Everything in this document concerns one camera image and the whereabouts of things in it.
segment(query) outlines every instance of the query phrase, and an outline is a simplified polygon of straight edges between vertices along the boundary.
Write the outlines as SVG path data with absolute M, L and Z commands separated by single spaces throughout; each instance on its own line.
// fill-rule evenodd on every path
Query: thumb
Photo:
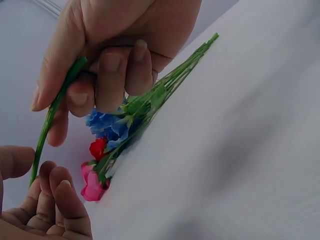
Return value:
M 68 70 L 84 48 L 86 40 L 82 21 L 81 1 L 68 1 L 42 61 L 31 106 L 33 111 L 41 111 L 52 103 Z

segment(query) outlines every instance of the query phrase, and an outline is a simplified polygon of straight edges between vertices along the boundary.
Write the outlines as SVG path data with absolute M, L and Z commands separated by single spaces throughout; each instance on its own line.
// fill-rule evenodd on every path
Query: green stem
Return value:
M 84 66 L 87 64 L 87 62 L 88 62 L 88 60 L 86 57 L 79 57 L 74 62 L 74 64 L 72 65 L 72 67 L 70 68 L 70 70 L 68 71 L 68 73 L 65 77 L 65 80 L 62 84 L 60 91 L 58 92 L 57 96 L 53 100 L 53 102 L 52 102 L 52 104 L 46 114 L 44 125 L 42 127 L 40 137 L 39 137 L 38 143 L 36 145 L 36 149 L 35 149 L 35 156 L 34 156 L 34 161 L 33 161 L 33 165 L 32 165 L 32 172 L 31 172 L 31 179 L 30 179 L 29 187 L 32 185 L 32 183 L 34 182 L 34 180 L 37 177 L 41 153 L 42 153 L 42 150 L 43 150 L 45 142 L 46 142 L 48 131 L 51 127 L 51 124 L 54 120 L 55 114 L 60 106 L 60 103 L 66 95 L 68 86 L 77 79 L 78 75 L 80 74 L 80 72 L 82 71 Z

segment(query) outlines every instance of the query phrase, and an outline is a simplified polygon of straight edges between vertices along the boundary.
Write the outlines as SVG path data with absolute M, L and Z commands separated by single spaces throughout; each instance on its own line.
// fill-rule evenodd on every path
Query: pink rosebud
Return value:
M 85 182 L 85 186 L 81 191 L 81 195 L 86 201 L 94 202 L 99 201 L 105 191 L 109 188 L 109 181 L 106 183 L 107 188 L 98 180 L 98 175 L 93 171 L 93 165 L 81 165 L 81 173 Z
M 86 183 L 88 180 L 88 174 L 93 170 L 94 168 L 94 164 L 92 165 L 88 165 L 88 161 L 84 162 L 82 165 L 81 165 L 81 174 L 83 176 L 83 179 L 84 179 L 84 182 Z

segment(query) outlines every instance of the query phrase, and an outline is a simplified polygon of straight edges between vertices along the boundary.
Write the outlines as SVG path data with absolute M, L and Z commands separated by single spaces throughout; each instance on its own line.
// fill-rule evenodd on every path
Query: white surface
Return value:
M 205 6 L 212 0 L 204 0 Z M 65 0 L 53 2 L 63 6 Z M 200 14 L 195 31 L 221 16 L 235 0 L 225 0 L 214 12 Z M 41 61 L 56 25 L 56 19 L 31 0 L 4 0 L 0 3 L 0 145 L 35 147 L 45 112 L 29 111 Z M 82 162 L 91 159 L 89 145 L 94 139 L 83 119 L 70 116 L 69 133 L 59 148 L 45 146 L 42 160 L 52 160 L 67 167 L 79 193 L 83 187 Z M 28 189 L 29 174 L 5 182 L 3 208 L 18 206 Z
M 241 0 L 169 68 L 215 32 L 86 203 L 95 239 L 320 238 L 319 1 Z

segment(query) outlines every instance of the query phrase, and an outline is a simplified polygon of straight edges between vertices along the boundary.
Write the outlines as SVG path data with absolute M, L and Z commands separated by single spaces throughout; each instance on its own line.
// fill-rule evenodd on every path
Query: flower stem bundle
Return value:
M 93 160 L 81 166 L 85 186 L 81 191 L 87 201 L 99 201 L 109 188 L 111 169 L 132 138 L 142 133 L 155 114 L 183 83 L 201 58 L 219 37 L 217 33 L 203 43 L 185 62 L 160 79 L 142 96 L 128 96 L 112 114 L 96 109 L 87 116 L 86 125 L 96 141 L 90 145 Z

